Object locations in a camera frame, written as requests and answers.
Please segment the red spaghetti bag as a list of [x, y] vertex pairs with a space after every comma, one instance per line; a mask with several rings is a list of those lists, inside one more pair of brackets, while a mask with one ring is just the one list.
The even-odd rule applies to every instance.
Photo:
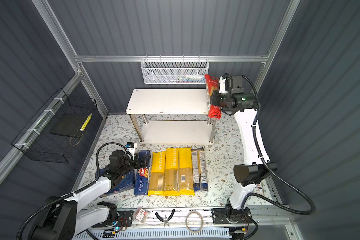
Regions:
[[210, 75], [205, 75], [206, 80], [206, 90], [207, 90], [207, 105], [208, 105], [208, 117], [211, 119], [220, 119], [221, 118], [221, 108], [213, 105], [213, 96], [215, 91], [219, 91], [219, 80]]

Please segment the clear blue spaghetti bag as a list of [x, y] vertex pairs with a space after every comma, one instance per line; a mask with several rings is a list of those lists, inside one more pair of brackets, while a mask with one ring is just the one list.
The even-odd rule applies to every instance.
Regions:
[[209, 191], [204, 148], [191, 149], [194, 191]]

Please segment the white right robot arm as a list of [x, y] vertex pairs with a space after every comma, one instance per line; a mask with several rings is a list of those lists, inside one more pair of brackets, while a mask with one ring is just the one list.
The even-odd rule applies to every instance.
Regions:
[[237, 181], [228, 206], [232, 210], [244, 208], [247, 199], [254, 195], [254, 189], [261, 181], [277, 170], [276, 163], [270, 162], [265, 150], [258, 117], [261, 105], [254, 94], [232, 94], [214, 92], [213, 105], [228, 109], [236, 120], [244, 148], [244, 163], [234, 166]]

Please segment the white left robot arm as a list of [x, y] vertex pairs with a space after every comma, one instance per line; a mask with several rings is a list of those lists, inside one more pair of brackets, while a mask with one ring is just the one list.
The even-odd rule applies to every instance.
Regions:
[[116, 188], [128, 174], [149, 166], [151, 154], [137, 157], [128, 150], [116, 150], [109, 157], [109, 164], [97, 169], [96, 179], [88, 185], [61, 197], [50, 197], [33, 213], [25, 224], [35, 220], [29, 232], [30, 240], [71, 240], [95, 225], [122, 228], [127, 224], [117, 210], [108, 202], [95, 207], [86, 206], [96, 198]]

